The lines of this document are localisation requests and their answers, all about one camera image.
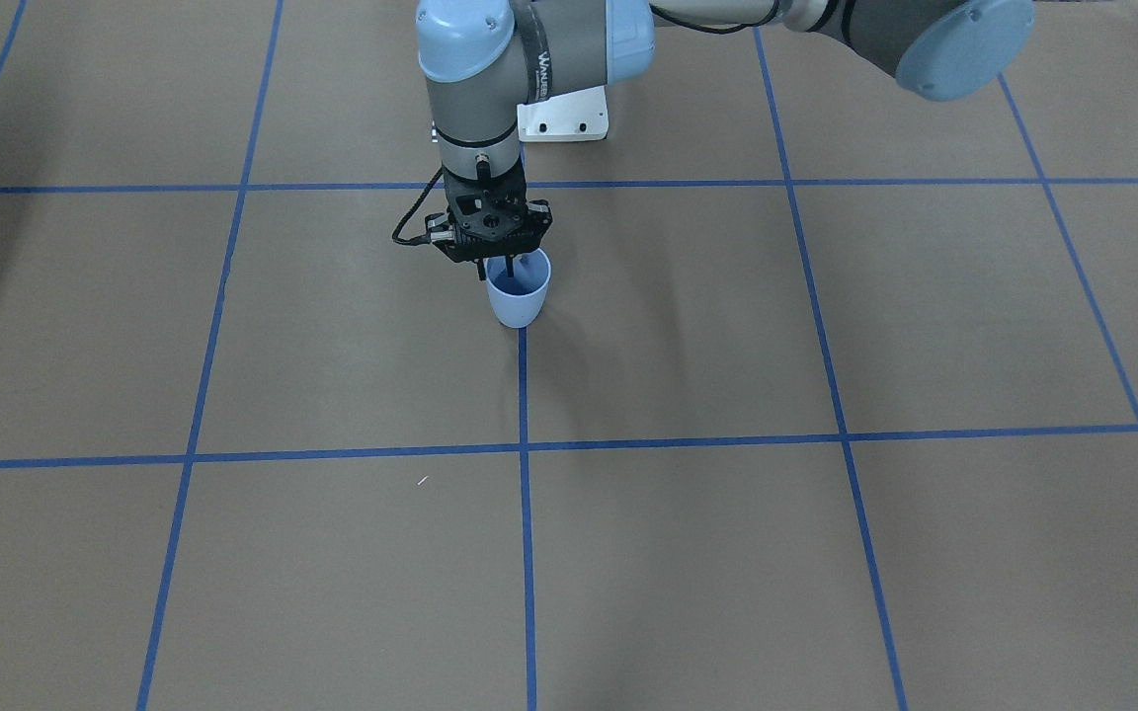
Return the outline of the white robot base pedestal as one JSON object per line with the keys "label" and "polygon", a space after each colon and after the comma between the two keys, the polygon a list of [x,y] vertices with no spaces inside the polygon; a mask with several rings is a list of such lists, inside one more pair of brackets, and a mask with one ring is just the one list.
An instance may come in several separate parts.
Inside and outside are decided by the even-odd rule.
{"label": "white robot base pedestal", "polygon": [[597,141],[607,139],[609,131],[605,86],[518,106],[518,132],[523,143]]}

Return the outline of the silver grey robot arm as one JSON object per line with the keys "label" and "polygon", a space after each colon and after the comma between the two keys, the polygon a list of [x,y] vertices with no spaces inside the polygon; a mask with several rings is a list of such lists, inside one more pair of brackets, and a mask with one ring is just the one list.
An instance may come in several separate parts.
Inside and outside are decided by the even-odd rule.
{"label": "silver grey robot arm", "polygon": [[914,96],[953,101],[986,86],[1031,35],[1029,1],[421,1],[417,63],[426,80],[446,210],[423,233],[448,261],[514,261],[554,216],[526,197],[518,108],[645,73],[659,27],[736,35],[781,24],[853,50]]}

